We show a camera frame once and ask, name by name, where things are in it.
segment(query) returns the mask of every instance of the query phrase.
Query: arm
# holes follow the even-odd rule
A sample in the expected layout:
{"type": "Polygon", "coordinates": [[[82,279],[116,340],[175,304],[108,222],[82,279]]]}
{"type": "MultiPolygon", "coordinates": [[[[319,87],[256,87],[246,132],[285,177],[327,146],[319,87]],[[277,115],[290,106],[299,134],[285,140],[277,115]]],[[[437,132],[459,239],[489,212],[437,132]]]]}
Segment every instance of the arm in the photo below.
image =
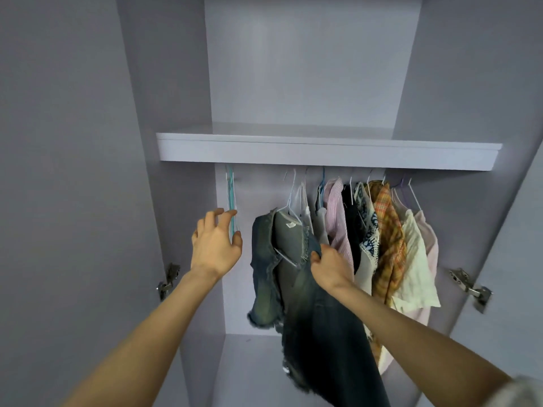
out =
{"type": "Polygon", "coordinates": [[[322,258],[313,252],[311,261],[316,282],[364,322],[436,407],[479,407],[511,380],[466,347],[357,288],[336,250],[322,245],[322,258]]]}
{"type": "Polygon", "coordinates": [[[76,388],[64,407],[153,404],[196,309],[241,256],[241,234],[234,235],[232,244],[228,236],[236,211],[223,212],[217,209],[198,221],[192,236],[190,271],[173,293],[76,388]],[[219,224],[215,225],[219,214],[219,224]]]}

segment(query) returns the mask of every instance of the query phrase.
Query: pink striped shirt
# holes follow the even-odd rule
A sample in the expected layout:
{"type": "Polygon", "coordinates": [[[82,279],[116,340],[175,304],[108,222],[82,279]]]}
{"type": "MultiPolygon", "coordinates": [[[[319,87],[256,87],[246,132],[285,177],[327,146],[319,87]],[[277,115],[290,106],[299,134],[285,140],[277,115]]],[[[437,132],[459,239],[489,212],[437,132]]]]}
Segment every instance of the pink striped shirt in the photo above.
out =
{"type": "Polygon", "coordinates": [[[331,239],[330,246],[335,248],[351,266],[353,276],[355,273],[352,259],[351,245],[347,238],[347,222],[343,209],[343,181],[341,178],[330,180],[324,187],[323,202],[326,207],[326,232],[331,239]]]}

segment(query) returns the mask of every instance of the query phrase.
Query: forearm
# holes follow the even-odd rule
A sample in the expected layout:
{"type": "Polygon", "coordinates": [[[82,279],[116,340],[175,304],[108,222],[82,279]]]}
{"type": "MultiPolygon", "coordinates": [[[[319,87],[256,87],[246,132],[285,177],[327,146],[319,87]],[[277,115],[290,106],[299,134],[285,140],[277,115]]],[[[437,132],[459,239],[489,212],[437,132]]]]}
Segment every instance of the forearm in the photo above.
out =
{"type": "Polygon", "coordinates": [[[339,287],[332,295],[366,324],[436,407],[479,407],[511,380],[449,337],[384,306],[354,286],[339,287]]]}
{"type": "Polygon", "coordinates": [[[64,407],[151,406],[196,309],[216,279],[187,273],[169,297],[76,389],[64,407]]]}

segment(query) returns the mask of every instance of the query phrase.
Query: metal hinge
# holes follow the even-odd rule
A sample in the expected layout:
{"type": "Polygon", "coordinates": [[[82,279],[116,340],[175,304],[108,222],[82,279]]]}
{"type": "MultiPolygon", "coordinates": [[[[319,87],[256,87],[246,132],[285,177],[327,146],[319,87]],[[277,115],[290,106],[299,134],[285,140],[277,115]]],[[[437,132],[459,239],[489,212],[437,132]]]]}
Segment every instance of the metal hinge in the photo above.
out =
{"type": "Polygon", "coordinates": [[[486,305],[492,297],[491,289],[484,286],[477,286],[471,281],[468,273],[462,269],[449,270],[449,275],[458,287],[469,295],[475,297],[475,308],[480,313],[484,313],[486,305]]]}
{"type": "Polygon", "coordinates": [[[179,275],[180,268],[181,266],[177,264],[170,263],[168,265],[168,268],[166,269],[166,282],[161,281],[156,287],[159,292],[161,302],[164,301],[168,296],[168,291],[173,288],[173,280],[175,280],[179,275]]]}

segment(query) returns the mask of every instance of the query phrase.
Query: orange plaid shirt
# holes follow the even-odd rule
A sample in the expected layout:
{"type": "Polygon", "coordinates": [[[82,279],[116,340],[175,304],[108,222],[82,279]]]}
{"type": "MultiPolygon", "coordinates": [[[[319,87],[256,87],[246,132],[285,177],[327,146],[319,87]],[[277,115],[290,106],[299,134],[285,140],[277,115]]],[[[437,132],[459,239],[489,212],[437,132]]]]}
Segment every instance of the orange plaid shirt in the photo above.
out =
{"type": "MultiPolygon", "coordinates": [[[[379,261],[372,279],[371,295],[390,307],[392,295],[404,278],[406,262],[404,231],[392,204],[389,184],[382,185],[381,181],[372,181],[369,189],[381,234],[379,261]]],[[[371,350],[376,363],[381,356],[381,347],[378,340],[373,339],[371,350]]]]}

